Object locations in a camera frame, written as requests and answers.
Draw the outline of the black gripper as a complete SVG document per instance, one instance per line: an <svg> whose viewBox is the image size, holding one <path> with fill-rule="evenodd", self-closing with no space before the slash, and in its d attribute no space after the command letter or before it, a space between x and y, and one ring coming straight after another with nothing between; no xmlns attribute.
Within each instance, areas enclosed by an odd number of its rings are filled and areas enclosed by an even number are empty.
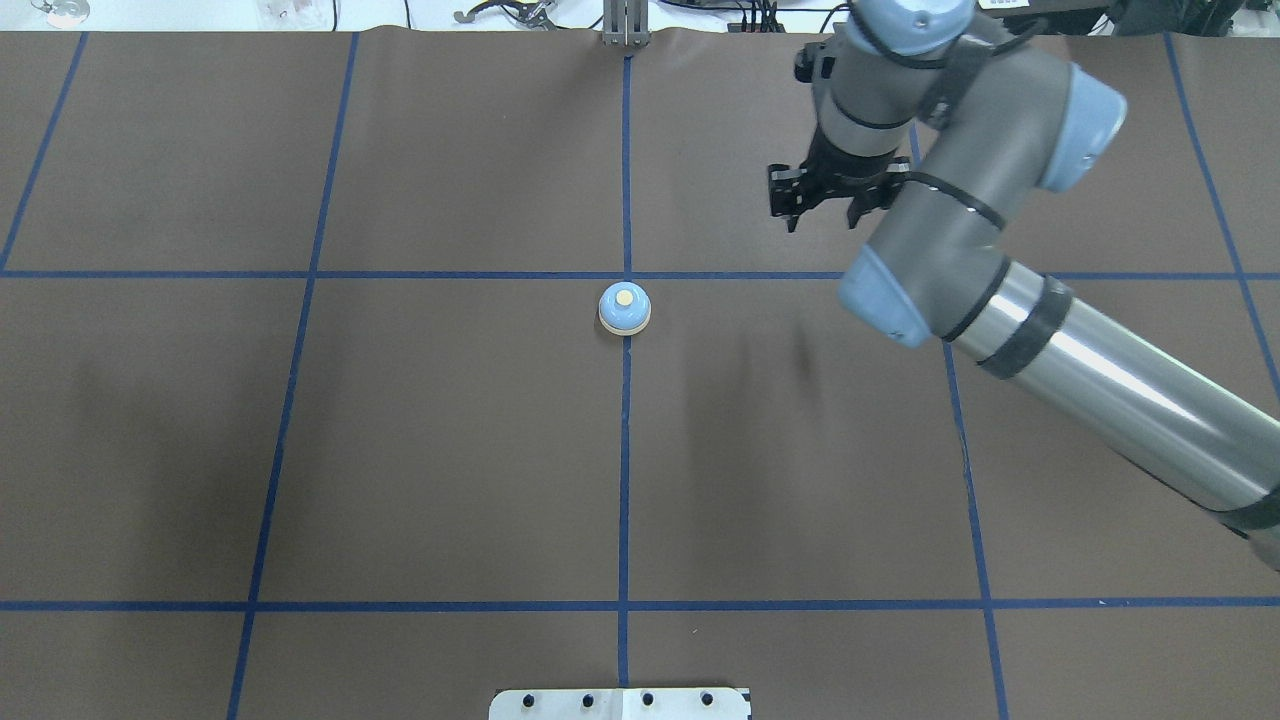
<svg viewBox="0 0 1280 720"><path fill-rule="evenodd" d="M887 211L899 197L910 173L893 170L893 151L863 156L846 152L817 127L801 167L769 164L767 193L771 215L795 233L801 217L827 200L847 199L849 229L876 211Z"/></svg>

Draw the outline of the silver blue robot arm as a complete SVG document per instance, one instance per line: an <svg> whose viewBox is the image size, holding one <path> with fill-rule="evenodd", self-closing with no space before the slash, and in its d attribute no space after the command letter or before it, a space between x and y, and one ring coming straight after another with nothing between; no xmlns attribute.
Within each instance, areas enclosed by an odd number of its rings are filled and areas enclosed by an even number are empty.
<svg viewBox="0 0 1280 720"><path fill-rule="evenodd" d="M908 347L952 345L1276 569L1277 421L998 247L1029 193L1091 170L1125 97L972 1L847 13L795 56L815 129L803 163L768 168L771 215L794 231L827 201L847 200L850 227L882 211L838 287L850 313Z"/></svg>

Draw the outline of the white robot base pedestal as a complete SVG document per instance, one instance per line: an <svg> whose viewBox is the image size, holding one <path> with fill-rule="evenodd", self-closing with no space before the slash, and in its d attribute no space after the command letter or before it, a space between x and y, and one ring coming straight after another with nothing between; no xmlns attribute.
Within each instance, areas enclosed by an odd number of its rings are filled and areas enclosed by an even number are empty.
<svg viewBox="0 0 1280 720"><path fill-rule="evenodd" d="M489 719L751 719L750 691L732 687L508 689Z"/></svg>

